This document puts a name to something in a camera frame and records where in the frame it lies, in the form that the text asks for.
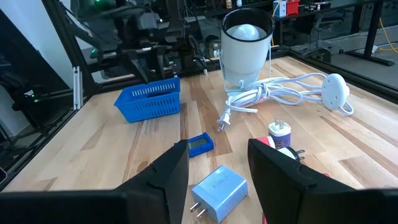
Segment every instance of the lamp shade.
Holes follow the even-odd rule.
[[[224,17],[220,60],[227,82],[243,87],[258,79],[274,29],[274,18],[260,9],[238,9]]]

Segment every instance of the white power cord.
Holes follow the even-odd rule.
[[[302,83],[303,80],[312,76],[321,76],[325,78],[322,86],[312,86]],[[297,91],[285,86],[281,83],[296,83],[309,91]],[[338,74],[331,74],[326,77],[322,73],[310,73],[297,78],[266,78],[256,81],[242,88],[243,93],[236,96],[230,96],[225,102],[226,108],[221,115],[218,123],[218,131],[222,131],[229,126],[229,116],[231,110],[257,113],[257,109],[247,108],[248,106],[260,103],[268,98],[272,98],[279,103],[286,105],[297,105],[303,100],[323,103],[329,110],[339,110],[345,115],[352,115],[354,113],[353,107],[347,102],[349,89],[346,86],[344,79]],[[309,95],[321,95],[321,98],[310,97]],[[294,96],[297,101],[286,101],[281,96]]]

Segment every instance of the red object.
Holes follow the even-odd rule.
[[[286,3],[286,16],[297,15],[299,13],[300,0],[291,0]]]
[[[275,142],[271,136],[266,136],[262,138],[257,138],[258,141],[266,144],[267,146],[273,147],[275,149]]]

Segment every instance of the butcher block tabletop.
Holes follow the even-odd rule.
[[[290,57],[272,61],[273,77],[297,77],[318,70]],[[260,78],[267,78],[266,64]],[[304,82],[321,85],[311,77]],[[293,88],[304,90],[298,85]],[[315,102],[298,106],[274,100],[259,103],[258,113],[231,112],[231,126],[217,132],[226,93],[221,71],[181,79],[181,111],[127,123],[113,106],[121,91],[93,96],[31,160],[3,192],[112,189],[135,176],[180,139],[207,132],[215,149],[190,159],[183,223],[198,220],[190,189],[225,165],[248,181],[249,195],[222,223],[261,223],[261,206],[247,159],[248,139],[268,135],[275,116],[292,127],[292,147],[304,149],[303,163],[356,189],[398,187],[398,106],[349,85],[355,112],[345,116]]]

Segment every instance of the blue plastic basket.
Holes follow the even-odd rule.
[[[180,79],[170,78],[125,88],[114,106],[132,123],[180,112]]]

